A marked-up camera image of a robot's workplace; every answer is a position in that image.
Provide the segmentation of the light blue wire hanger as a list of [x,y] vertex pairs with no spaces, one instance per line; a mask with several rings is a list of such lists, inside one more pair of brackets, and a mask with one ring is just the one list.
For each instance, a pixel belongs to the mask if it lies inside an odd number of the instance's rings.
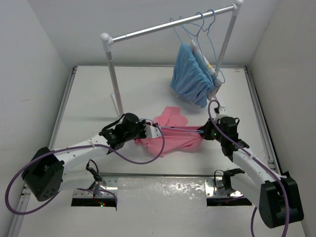
[[189,128],[179,128],[179,127],[172,127],[172,126],[159,126],[157,123],[154,123],[153,120],[147,118],[140,118],[139,123],[144,122],[144,124],[153,125],[159,128],[161,134],[163,135],[164,131],[167,132],[174,132],[174,133],[197,133],[203,134],[204,132],[199,129],[189,129]]

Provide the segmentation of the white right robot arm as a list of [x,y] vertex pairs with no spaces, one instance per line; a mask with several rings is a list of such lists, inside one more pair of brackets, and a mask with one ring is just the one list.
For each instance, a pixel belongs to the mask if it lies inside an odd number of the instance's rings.
[[224,156],[238,166],[224,172],[224,189],[241,192],[271,229],[302,221],[304,212],[296,181],[275,173],[258,160],[249,145],[239,138],[238,124],[238,118],[224,116],[209,118],[199,128],[204,140],[219,142]]

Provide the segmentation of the pink t shirt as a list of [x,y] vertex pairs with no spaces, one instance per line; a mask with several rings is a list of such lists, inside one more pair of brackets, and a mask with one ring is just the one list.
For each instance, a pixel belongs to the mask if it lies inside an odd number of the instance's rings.
[[[160,116],[154,118],[159,126],[172,126],[179,128],[198,129],[199,126],[188,126],[187,118],[181,114],[179,107],[165,107]],[[202,143],[202,137],[197,133],[163,132],[163,137],[155,139],[137,139],[136,145],[142,145],[153,156],[158,155],[163,148],[161,156],[167,153],[182,151],[195,152]]]

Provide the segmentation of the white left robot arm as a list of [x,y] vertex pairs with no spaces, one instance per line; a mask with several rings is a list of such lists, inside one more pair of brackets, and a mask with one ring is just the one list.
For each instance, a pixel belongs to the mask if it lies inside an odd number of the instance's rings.
[[126,142],[146,138],[149,134],[149,122],[126,113],[81,143],[61,151],[51,151],[47,147],[39,149],[31,165],[22,173],[22,179],[38,201],[46,201],[63,190],[91,189],[103,180],[88,165],[91,159],[108,155],[121,149]]

